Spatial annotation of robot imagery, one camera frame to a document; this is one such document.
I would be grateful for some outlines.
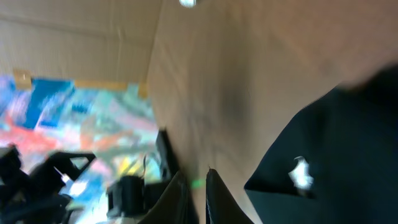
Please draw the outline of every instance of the white object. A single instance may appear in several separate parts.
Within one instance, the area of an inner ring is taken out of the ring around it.
[[[193,7],[196,6],[197,0],[180,0],[180,4],[183,7]]]
[[[313,178],[308,173],[310,168],[304,157],[296,157],[298,160],[297,166],[289,172],[289,177],[292,179],[294,186],[300,190],[310,190],[313,183]]]

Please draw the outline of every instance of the cardboard box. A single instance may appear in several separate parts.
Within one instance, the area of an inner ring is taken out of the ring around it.
[[[162,0],[1,0],[0,73],[144,82]]]

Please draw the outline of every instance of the green object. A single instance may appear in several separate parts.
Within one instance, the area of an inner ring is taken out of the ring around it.
[[[206,180],[204,179],[194,180],[191,183],[191,189],[199,189],[205,185],[206,185]]]

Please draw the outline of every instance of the black cloth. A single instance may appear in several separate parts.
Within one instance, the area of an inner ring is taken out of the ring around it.
[[[299,196],[288,173],[314,178]],[[263,223],[398,223],[398,67],[299,111],[245,185]]]

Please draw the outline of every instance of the cardboard surface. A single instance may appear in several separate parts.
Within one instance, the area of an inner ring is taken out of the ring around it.
[[[0,73],[141,82],[162,0],[2,0]]]

